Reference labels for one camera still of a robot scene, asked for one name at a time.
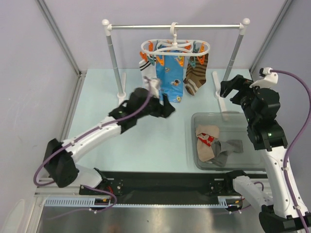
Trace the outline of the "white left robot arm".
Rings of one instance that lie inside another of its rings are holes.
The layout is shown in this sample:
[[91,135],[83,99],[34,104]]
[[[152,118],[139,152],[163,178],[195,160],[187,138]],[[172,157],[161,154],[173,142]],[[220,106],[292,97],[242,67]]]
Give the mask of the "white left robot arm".
[[79,181],[82,185],[90,186],[94,193],[102,194],[107,189],[104,176],[98,169],[79,166],[77,162],[104,141],[136,126],[140,118],[145,116],[168,118],[174,112],[175,108],[170,104],[166,94],[159,99],[145,88],[136,88],[128,100],[123,101],[95,127],[62,142],[55,138],[50,140],[43,167],[59,188]]

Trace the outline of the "grey sock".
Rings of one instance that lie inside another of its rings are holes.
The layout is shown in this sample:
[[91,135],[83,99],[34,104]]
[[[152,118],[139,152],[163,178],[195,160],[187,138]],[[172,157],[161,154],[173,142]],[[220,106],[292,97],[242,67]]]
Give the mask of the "grey sock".
[[214,158],[211,159],[212,163],[219,167],[225,167],[229,152],[228,143],[224,141],[216,141],[211,147],[214,153]]
[[227,140],[221,143],[222,154],[229,156],[232,153],[243,153],[243,142],[241,140]]

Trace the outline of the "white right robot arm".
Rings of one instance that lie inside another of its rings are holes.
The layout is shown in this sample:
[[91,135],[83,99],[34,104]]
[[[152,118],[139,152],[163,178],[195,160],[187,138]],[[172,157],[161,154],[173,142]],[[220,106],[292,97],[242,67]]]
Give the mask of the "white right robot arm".
[[266,233],[309,232],[311,213],[297,189],[289,161],[289,144],[276,120],[280,109],[279,93],[266,85],[236,75],[221,82],[220,96],[232,90],[233,104],[241,106],[247,120],[247,135],[260,152],[272,194],[260,190],[242,170],[228,173],[224,189],[230,195],[241,194],[256,210]]

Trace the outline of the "beige red sock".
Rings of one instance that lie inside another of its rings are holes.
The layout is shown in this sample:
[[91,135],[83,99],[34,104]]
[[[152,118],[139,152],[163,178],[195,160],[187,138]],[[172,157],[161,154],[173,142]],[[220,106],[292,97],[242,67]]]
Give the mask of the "beige red sock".
[[202,162],[207,162],[215,157],[211,142],[208,140],[202,140],[201,138],[198,138],[197,141],[197,153],[199,160]]
[[213,141],[219,138],[220,129],[216,125],[198,125],[195,133],[199,142],[211,147]]

